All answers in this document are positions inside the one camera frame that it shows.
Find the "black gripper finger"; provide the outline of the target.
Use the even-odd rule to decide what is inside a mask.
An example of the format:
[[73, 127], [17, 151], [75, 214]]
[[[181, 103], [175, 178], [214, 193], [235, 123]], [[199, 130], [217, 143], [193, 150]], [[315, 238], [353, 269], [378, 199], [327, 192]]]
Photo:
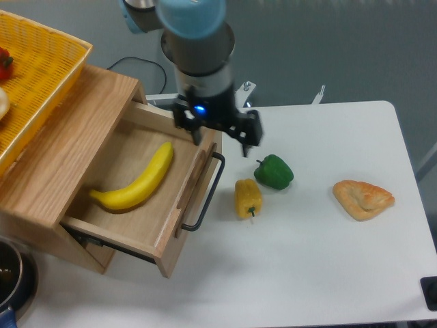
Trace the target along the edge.
[[202, 140], [201, 126], [196, 118], [189, 118], [186, 115], [186, 111], [188, 110], [189, 105], [184, 99], [177, 97], [173, 100], [172, 112], [175, 127], [190, 133], [193, 143], [199, 146]]
[[245, 113], [237, 111], [231, 119], [228, 135], [241, 144], [243, 157], [248, 157], [249, 150], [253, 146], [258, 146], [263, 136], [259, 111], [254, 109]]

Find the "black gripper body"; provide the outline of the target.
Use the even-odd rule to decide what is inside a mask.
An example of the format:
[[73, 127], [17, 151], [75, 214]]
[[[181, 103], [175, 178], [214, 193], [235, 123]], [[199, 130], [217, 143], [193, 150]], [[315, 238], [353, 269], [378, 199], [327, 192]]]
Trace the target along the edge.
[[185, 91], [189, 111], [200, 126], [228, 132], [237, 113], [233, 85], [213, 96], [200, 96], [194, 87]]

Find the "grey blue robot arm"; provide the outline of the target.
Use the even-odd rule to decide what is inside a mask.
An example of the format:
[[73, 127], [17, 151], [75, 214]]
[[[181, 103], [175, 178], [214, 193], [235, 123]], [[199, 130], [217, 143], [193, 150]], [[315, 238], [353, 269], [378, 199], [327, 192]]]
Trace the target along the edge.
[[120, 1], [133, 33], [161, 29], [160, 47], [173, 64], [178, 95], [175, 126], [188, 131], [194, 144], [201, 127], [228, 134], [247, 154], [263, 130], [256, 110], [241, 112], [236, 102], [231, 56], [234, 33], [225, 21], [225, 1]]

